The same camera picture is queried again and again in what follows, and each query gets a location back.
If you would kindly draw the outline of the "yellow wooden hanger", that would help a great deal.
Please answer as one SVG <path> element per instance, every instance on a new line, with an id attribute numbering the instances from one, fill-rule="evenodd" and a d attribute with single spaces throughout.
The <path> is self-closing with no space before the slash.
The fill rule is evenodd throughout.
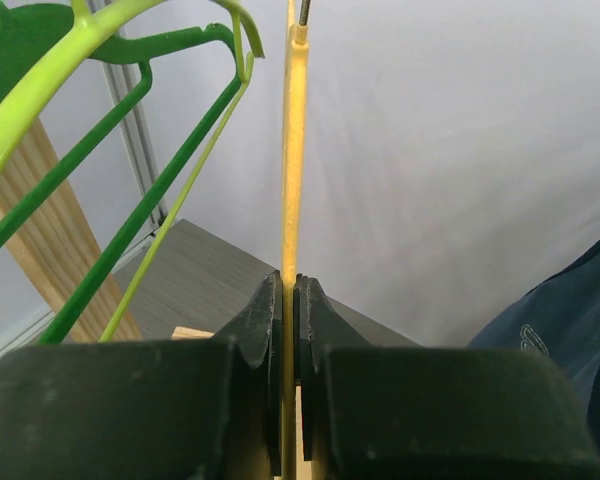
<path id="1" fill-rule="evenodd" d="M 282 365 L 281 477 L 297 477 L 294 287 L 297 275 L 308 78 L 311 3 L 287 3 L 282 131 Z"/>

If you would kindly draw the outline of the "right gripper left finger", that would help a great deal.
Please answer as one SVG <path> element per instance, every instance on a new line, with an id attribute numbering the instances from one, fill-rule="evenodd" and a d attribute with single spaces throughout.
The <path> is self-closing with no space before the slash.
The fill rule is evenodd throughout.
<path id="1" fill-rule="evenodd" d="M 281 281 L 207 339 L 31 346 L 0 360 L 0 479 L 268 479 Z"/>

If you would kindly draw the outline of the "dark green hanger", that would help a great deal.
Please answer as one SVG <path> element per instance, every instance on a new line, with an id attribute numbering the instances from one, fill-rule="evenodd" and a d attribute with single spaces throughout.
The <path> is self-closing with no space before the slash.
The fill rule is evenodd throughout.
<path id="1" fill-rule="evenodd" d="M 0 189 L 0 219 L 18 193 L 61 158 L 113 106 L 104 67 L 84 62 L 35 124 L 33 158 L 16 158 Z M 113 131 L 0 249 L 0 349 L 45 327 L 141 199 L 121 127 Z"/>

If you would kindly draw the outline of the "navy tank top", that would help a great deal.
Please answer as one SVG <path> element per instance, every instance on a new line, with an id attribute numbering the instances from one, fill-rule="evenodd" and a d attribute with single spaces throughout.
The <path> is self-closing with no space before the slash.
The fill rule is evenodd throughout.
<path id="1" fill-rule="evenodd" d="M 600 451 L 600 240 L 502 311 L 468 344 L 551 358 L 584 405 Z"/>

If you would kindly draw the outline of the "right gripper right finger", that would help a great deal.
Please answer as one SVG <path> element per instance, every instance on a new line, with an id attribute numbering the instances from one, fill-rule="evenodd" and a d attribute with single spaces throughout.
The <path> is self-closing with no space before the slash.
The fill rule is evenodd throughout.
<path id="1" fill-rule="evenodd" d="M 565 376 L 515 349 L 382 347 L 294 288 L 304 455 L 316 479 L 599 479 Z"/>

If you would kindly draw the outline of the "lime green hanger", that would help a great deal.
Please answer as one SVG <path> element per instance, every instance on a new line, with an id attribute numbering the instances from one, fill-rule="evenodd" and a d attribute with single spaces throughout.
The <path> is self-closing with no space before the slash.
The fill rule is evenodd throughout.
<path id="1" fill-rule="evenodd" d="M 154 5 L 152 1 L 115 1 L 93 12 L 84 1 L 16 9 L 0 1 L 0 174 L 34 120 L 84 60 L 135 64 L 141 74 L 136 86 L 0 220 L 0 248 L 149 92 L 152 59 L 219 41 L 236 65 L 232 80 L 42 333 L 42 345 L 59 344 L 69 334 L 201 141 L 217 120 L 229 118 L 250 81 L 255 59 L 265 55 L 253 18 L 236 1 L 220 4 L 231 15 L 232 27 L 214 23 L 136 39 L 119 35 L 126 23 Z"/>

